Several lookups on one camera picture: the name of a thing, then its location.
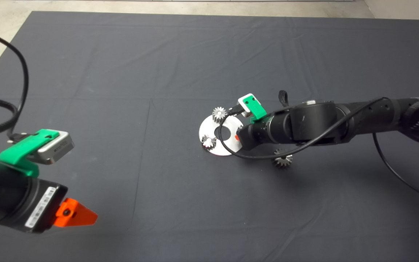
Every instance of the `plate hole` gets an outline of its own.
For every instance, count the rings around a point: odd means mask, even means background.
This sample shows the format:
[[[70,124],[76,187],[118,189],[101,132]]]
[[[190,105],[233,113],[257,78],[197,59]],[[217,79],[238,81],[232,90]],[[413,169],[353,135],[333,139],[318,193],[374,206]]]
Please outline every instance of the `plate hole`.
[[[223,129],[222,129],[223,139],[221,139],[219,137],[219,126],[218,126],[216,129],[214,129],[214,135],[216,136],[217,139],[226,141],[227,139],[231,137],[231,131],[228,128],[226,128],[226,126],[223,126]]]

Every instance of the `concrete floor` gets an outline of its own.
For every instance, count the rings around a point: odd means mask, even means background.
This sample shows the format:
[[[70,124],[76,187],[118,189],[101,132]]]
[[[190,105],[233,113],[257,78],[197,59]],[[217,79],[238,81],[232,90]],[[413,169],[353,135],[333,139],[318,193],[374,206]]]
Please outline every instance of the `concrete floor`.
[[[0,37],[10,41],[31,11],[76,11],[108,13],[169,13],[183,15],[246,15],[246,16],[308,16],[308,17],[399,17],[392,5],[382,7],[381,0],[352,2],[127,2],[127,1],[61,1],[0,0]],[[0,44],[0,55],[4,46]]]

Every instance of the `cable connector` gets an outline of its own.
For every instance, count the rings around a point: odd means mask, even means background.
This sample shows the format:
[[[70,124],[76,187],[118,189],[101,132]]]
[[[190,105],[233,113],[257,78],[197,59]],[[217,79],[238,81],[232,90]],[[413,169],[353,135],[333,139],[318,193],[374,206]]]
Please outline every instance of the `cable connector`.
[[[31,134],[27,134],[27,133],[12,134],[10,136],[10,139],[7,142],[9,144],[17,144],[18,142],[26,139],[29,136],[31,136]]]
[[[229,115],[234,116],[234,115],[240,115],[243,112],[245,112],[245,109],[243,108],[243,106],[240,106],[239,104],[237,104],[237,105],[229,108],[229,112],[228,113],[229,113]]]

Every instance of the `gray fabric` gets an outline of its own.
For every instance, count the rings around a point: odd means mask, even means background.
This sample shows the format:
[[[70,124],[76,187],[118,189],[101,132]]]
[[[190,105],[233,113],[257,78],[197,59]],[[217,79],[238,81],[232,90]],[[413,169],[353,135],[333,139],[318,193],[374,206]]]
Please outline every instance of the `gray fabric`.
[[[42,235],[0,226],[0,261],[419,261],[419,195],[371,136],[310,148],[287,171],[211,155],[197,137],[247,93],[268,111],[282,88],[291,103],[419,96],[419,20],[34,12],[13,44],[31,77],[16,131],[71,133],[75,149],[40,177],[99,219]],[[20,92],[5,51],[0,98]],[[419,144],[379,137],[419,186]]]

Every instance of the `metal gear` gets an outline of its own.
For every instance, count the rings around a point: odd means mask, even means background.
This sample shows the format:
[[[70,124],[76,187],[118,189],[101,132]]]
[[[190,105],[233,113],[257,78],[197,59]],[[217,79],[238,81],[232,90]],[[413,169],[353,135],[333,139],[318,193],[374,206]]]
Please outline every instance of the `metal gear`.
[[[201,145],[206,150],[211,150],[216,146],[216,138],[210,138],[209,136],[203,136],[201,138]]]
[[[282,154],[283,151],[281,149],[276,149],[274,151],[275,155],[279,155]],[[288,155],[288,156],[283,156],[281,158],[275,158],[272,160],[274,166],[276,166],[277,168],[288,168],[293,161],[293,155]]]
[[[221,121],[223,120],[223,118],[227,115],[227,111],[226,109],[224,109],[223,107],[218,106],[217,108],[215,108],[213,110],[213,121],[215,123],[221,123]]]

